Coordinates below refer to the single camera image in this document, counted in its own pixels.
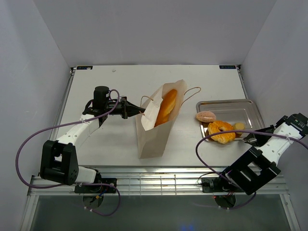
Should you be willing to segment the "small round fake bun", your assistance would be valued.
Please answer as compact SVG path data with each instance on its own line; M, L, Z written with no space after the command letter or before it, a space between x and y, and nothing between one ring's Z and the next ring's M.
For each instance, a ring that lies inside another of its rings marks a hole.
M234 130L244 130L245 129L245 124L241 122L237 122L233 125Z

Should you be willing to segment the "ring shaped fake bread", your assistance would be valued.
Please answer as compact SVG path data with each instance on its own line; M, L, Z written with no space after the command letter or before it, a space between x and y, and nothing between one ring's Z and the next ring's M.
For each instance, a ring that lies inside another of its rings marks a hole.
M228 122L214 121L209 123L207 131L209 135L215 134L210 138L218 143L227 144L235 140L235 132L232 132L233 126Z

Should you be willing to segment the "beige paper bag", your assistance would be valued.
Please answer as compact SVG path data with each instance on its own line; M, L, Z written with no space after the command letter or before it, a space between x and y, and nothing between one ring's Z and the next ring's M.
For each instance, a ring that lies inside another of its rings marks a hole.
M172 127L187 100L189 91L182 79L165 83L152 95L142 96L147 100L140 103L145 109L136 116L138 153L140 159L162 157Z

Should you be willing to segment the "long baguette fake bread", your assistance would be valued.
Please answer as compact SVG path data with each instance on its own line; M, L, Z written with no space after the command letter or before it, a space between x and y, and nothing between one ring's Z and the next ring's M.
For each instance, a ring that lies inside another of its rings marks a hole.
M178 91L176 89L170 90L164 97L160 105L155 127L164 124L168 121L169 115L175 107Z

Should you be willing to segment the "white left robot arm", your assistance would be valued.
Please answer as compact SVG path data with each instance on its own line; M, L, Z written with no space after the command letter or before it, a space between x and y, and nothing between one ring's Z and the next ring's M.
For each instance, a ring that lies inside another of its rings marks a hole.
M91 191L102 187L102 180L95 169L81 167L77 160L77 150L98 130L108 115L120 115L123 119L145 112L127 101L126 97L111 99L111 90L106 86L97 86L82 113L80 120L68 132L54 141L43 144L40 165L42 179L64 185L82 183Z

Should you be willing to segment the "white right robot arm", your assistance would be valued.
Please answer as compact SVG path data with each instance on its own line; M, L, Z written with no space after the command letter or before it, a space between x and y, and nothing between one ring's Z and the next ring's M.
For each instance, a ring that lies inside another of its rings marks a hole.
M282 117L276 125L259 129L244 140L252 147L227 167L217 179L218 187L229 191L234 185L251 195L281 172L278 161L295 141L308 134L308 118L301 113Z

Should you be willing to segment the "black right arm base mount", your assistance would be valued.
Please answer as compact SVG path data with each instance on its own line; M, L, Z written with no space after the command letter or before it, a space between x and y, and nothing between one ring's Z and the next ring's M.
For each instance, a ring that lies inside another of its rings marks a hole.
M199 184L201 185L203 193L222 193L231 191L229 184L221 178L202 177Z

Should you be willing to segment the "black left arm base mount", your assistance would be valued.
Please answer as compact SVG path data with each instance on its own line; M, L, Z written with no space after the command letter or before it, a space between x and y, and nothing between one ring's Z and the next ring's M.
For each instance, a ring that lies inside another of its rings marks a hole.
M98 183L104 183L108 185L113 185L114 187L117 186L117 178L102 178ZM116 190L112 187L105 186L105 185L96 185L96 186L76 186L74 189L75 193L116 193Z

